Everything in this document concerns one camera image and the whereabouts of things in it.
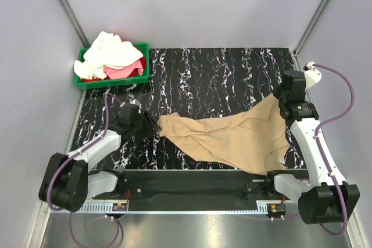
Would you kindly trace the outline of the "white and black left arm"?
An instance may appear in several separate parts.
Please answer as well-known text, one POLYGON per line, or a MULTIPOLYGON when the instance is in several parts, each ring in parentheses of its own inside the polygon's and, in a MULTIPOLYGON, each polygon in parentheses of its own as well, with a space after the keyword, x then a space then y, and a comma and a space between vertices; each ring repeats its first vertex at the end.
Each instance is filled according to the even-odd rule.
POLYGON ((107 193, 112 199, 125 194, 125 184, 115 171, 91 170, 129 139, 146 139, 161 128, 137 103, 126 103, 118 116, 108 120, 102 132, 82 147, 49 159, 38 193, 51 210, 76 212, 89 198, 107 193))

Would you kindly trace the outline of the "beige t-shirt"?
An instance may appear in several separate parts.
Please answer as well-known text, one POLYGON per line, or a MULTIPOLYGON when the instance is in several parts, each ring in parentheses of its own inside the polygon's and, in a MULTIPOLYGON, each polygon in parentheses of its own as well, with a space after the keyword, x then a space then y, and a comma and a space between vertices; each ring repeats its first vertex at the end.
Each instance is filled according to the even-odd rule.
POLYGON ((160 136, 196 161, 226 164, 250 174, 285 169, 289 149, 278 100, 269 95, 246 112, 194 120, 161 116, 160 136))

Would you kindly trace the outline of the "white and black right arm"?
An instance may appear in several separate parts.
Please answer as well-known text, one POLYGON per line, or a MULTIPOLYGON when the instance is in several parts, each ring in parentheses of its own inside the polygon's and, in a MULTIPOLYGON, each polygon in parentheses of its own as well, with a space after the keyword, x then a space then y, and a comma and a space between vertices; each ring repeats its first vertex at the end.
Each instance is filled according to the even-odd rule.
POLYGON ((286 171, 270 171, 264 184, 269 199, 284 195, 298 206, 305 224, 348 224, 360 191, 349 184, 336 166, 321 131, 322 122, 315 105, 306 101, 306 90, 317 84, 317 69, 304 72, 288 70, 274 90, 280 115, 298 143, 305 160, 309 182, 305 183, 286 171))

